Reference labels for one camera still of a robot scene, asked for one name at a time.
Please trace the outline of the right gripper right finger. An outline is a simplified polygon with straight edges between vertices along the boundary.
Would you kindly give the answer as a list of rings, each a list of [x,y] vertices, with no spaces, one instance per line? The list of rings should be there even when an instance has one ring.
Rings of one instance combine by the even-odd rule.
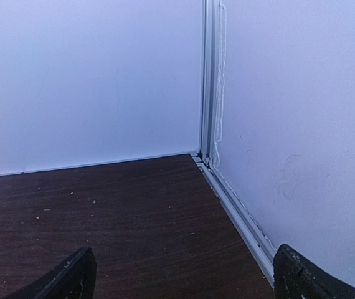
[[[287,244],[273,258],[276,298],[355,299],[355,287],[319,268]]]

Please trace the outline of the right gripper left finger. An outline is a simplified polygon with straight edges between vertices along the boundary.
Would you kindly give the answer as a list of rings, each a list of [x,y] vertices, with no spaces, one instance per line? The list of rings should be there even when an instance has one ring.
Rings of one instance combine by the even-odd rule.
[[[38,280],[6,298],[93,298],[97,262],[92,248],[82,247]]]

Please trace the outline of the right aluminium frame post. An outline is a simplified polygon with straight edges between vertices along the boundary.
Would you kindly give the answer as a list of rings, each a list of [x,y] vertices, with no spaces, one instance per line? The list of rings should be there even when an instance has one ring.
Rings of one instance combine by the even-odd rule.
[[[203,2],[201,139],[199,157],[207,168],[220,165],[219,143],[225,92],[227,11],[223,1]]]

